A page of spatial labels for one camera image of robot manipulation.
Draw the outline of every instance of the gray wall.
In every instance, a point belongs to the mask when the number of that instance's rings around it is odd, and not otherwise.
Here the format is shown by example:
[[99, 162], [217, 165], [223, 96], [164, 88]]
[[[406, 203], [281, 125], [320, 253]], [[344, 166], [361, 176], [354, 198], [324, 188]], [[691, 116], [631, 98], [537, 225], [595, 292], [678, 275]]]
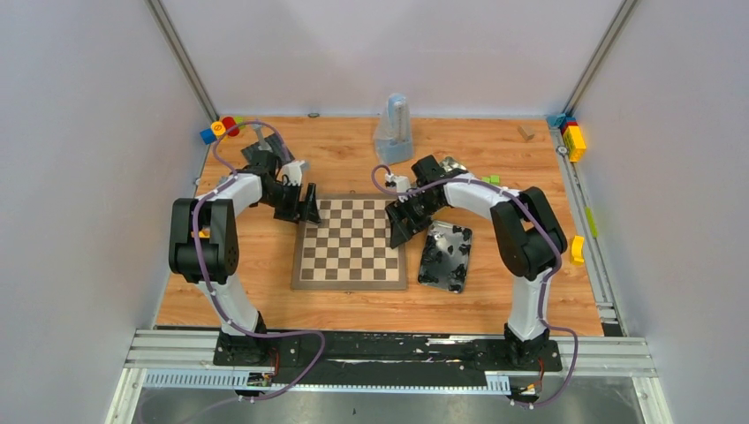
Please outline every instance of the gray wall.
[[231, 114], [559, 111], [621, 0], [165, 0]]
[[643, 1], [577, 116], [619, 302], [677, 423], [746, 422], [749, 3]]
[[102, 422], [208, 122], [143, 2], [2, 9], [0, 421]]

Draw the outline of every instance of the green block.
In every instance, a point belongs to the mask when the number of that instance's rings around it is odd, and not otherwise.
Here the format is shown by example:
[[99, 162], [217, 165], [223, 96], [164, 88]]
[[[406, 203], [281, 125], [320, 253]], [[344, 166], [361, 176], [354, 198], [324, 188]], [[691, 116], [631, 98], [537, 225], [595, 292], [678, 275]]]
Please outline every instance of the green block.
[[595, 228], [595, 221], [593, 220], [593, 211], [589, 207], [586, 207], [587, 224], [590, 226], [590, 232], [593, 237], [598, 238], [598, 229]]

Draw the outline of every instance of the light chessboard square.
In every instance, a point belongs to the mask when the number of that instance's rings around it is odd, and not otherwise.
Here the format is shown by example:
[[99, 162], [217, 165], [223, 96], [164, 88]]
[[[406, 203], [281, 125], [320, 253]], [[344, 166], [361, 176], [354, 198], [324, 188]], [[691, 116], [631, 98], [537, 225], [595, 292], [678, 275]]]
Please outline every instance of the light chessboard square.
[[405, 290], [405, 246], [388, 247], [391, 201], [380, 194], [318, 194], [322, 224], [299, 223], [291, 288]]

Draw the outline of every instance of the wooden table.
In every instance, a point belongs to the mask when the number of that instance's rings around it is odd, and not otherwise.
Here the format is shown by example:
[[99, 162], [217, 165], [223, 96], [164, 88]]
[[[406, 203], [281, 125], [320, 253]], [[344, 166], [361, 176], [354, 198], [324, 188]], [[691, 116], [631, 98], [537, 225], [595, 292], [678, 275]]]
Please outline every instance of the wooden table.
[[[377, 164], [372, 133], [375, 118], [269, 117], [292, 153], [312, 165], [306, 181], [318, 193], [376, 193], [369, 173]], [[518, 125], [535, 137], [524, 141]], [[571, 239], [575, 227], [564, 193], [549, 131], [542, 120], [414, 119], [414, 161], [435, 155], [455, 157], [478, 177], [499, 174], [503, 186], [538, 186], [549, 198], [557, 219]], [[246, 163], [239, 150], [256, 141], [245, 129], [226, 139], [219, 154], [236, 167]], [[410, 163], [393, 171], [412, 178]], [[212, 156], [206, 162], [199, 193], [216, 186], [226, 169]], [[491, 222], [466, 210], [448, 209], [435, 219], [473, 229], [473, 250], [465, 290], [461, 294], [420, 286], [416, 282], [424, 234], [407, 245], [407, 291], [292, 291], [291, 268], [296, 226], [276, 221], [273, 210], [260, 205], [242, 213], [237, 226], [238, 273], [247, 296], [262, 312], [269, 328], [358, 329], [413, 332], [501, 333], [511, 307], [512, 280], [497, 251]], [[549, 321], [572, 327], [581, 335], [600, 336], [601, 324], [584, 267], [564, 266], [553, 278]], [[159, 324], [219, 323], [208, 300], [181, 276], [171, 276], [158, 315]]]

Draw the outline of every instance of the blue block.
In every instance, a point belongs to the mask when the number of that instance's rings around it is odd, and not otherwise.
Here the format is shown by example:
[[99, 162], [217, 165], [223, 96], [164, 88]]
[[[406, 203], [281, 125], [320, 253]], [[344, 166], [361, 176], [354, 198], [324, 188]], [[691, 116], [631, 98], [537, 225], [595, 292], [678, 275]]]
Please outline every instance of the blue block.
[[203, 139], [203, 142], [206, 144], [210, 144], [214, 141], [216, 141], [216, 135], [213, 134], [213, 130], [210, 128], [207, 128], [200, 132], [200, 137]]
[[565, 118], [567, 118], [567, 116], [564, 115], [564, 113], [560, 113], [559, 115], [549, 115], [546, 117], [546, 124], [549, 128], [559, 128], [564, 123]]

